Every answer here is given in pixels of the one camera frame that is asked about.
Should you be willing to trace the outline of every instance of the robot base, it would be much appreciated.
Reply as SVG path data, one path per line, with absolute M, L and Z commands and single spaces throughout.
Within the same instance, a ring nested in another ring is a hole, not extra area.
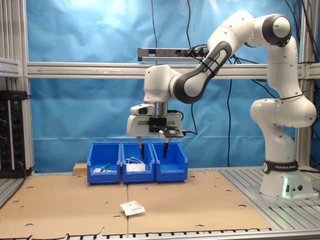
M 299 170 L 272 171 L 264 174 L 262 185 L 252 185 L 249 191 L 268 207 L 279 202 L 295 202 L 319 198 L 309 178 Z
M 277 206 L 277 203 L 285 203 L 285 202 L 295 202 L 295 201 L 304 201 L 304 200 L 315 200 L 319 198 L 319 194 L 317 192 L 312 192 L 308 194 L 308 196 L 304 197 L 270 197 L 264 195 L 260 192 L 261 185 L 251 185 L 248 187 L 250 193 L 252 193 L 260 202 L 262 202 L 268 208 L 272 208 Z

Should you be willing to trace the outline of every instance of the wooden block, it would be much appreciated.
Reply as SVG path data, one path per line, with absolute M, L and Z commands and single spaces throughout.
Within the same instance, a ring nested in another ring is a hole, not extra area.
M 76 163 L 73 167 L 74 176 L 85 176 L 87 175 L 87 164 L 86 163 Z

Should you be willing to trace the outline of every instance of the green indicator light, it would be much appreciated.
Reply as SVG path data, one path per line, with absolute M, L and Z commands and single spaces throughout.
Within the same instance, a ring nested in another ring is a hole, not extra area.
M 283 182 L 283 189 L 282 189 L 282 197 L 286 197 L 286 191 L 287 191 L 287 185 L 288 185 L 288 178 L 286 177 Z

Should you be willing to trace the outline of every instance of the franka emika robot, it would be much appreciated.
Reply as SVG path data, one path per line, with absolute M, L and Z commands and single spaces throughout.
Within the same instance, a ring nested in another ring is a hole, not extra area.
M 172 138 L 186 134 L 181 115 L 168 113 L 169 99 L 186 104 L 197 102 L 208 82 L 243 44 L 267 49 L 267 83 L 280 95 L 280 99 L 256 100 L 250 109 L 265 139 L 260 193 L 276 201 L 315 198 L 318 193 L 314 192 L 312 182 L 298 169 L 295 143 L 283 131 L 283 127 L 311 126 L 317 116 L 314 104 L 299 87 L 297 44 L 284 15 L 253 18 L 246 11 L 238 11 L 210 36 L 208 54 L 194 70 L 181 74 L 166 64 L 149 67 L 144 78 L 144 103 L 130 109 L 127 133 L 137 137 L 142 150 L 143 136 L 164 138 L 165 152 Z

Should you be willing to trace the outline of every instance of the green object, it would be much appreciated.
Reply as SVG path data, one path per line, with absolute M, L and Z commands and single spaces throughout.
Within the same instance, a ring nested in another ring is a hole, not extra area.
M 101 168 L 100 173 L 102 173 L 105 169 L 107 169 L 107 168 L 110 167 L 110 166 L 111 166 L 111 163 L 108 163 L 107 165 L 103 166 L 103 167 Z

